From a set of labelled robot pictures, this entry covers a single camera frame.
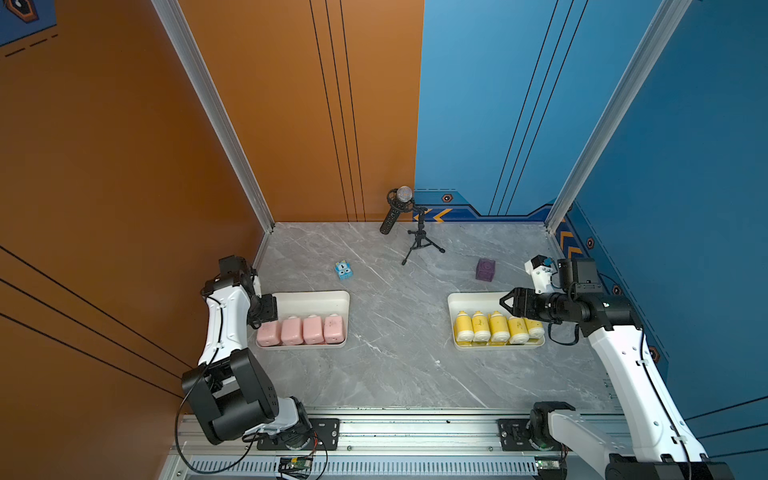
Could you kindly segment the pink pencil sharpener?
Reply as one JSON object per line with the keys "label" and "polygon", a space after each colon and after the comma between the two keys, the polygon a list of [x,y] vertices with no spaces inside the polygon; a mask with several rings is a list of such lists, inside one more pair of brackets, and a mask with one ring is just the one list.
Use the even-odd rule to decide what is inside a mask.
{"label": "pink pencil sharpener", "polygon": [[318,345],[325,342],[323,319],[318,315],[309,315],[302,323],[303,341],[307,345]]}
{"label": "pink pencil sharpener", "polygon": [[339,314],[328,315],[324,319],[323,335],[326,344],[343,343],[346,339],[346,327],[343,317]]}
{"label": "pink pencil sharpener", "polygon": [[300,317],[290,316],[281,323],[281,344],[295,346],[304,343],[303,321]]}
{"label": "pink pencil sharpener", "polygon": [[281,324],[279,321],[264,322],[256,331],[256,343],[260,347],[272,347],[281,344]]}

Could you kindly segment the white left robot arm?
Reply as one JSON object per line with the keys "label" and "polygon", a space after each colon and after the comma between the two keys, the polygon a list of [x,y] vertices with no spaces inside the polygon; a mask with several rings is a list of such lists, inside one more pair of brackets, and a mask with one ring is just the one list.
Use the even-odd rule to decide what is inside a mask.
{"label": "white left robot arm", "polygon": [[261,292],[257,273],[236,255],[219,260],[219,273],[201,296],[209,319],[198,366],[182,376],[184,402],[208,442],[270,441],[288,449],[309,448],[312,424],[303,404],[280,398],[248,347],[248,330],[275,325],[277,301]]}

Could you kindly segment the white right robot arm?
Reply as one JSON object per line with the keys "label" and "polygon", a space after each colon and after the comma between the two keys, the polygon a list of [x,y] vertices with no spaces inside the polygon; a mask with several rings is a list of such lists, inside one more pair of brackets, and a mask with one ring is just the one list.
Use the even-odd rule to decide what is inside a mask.
{"label": "white right robot arm", "polygon": [[605,293],[542,293],[516,287],[499,300],[515,317],[576,325],[617,394],[631,445],[621,447],[566,402],[537,402],[529,435],[541,450],[568,448],[605,479],[730,479],[677,409],[631,303]]}

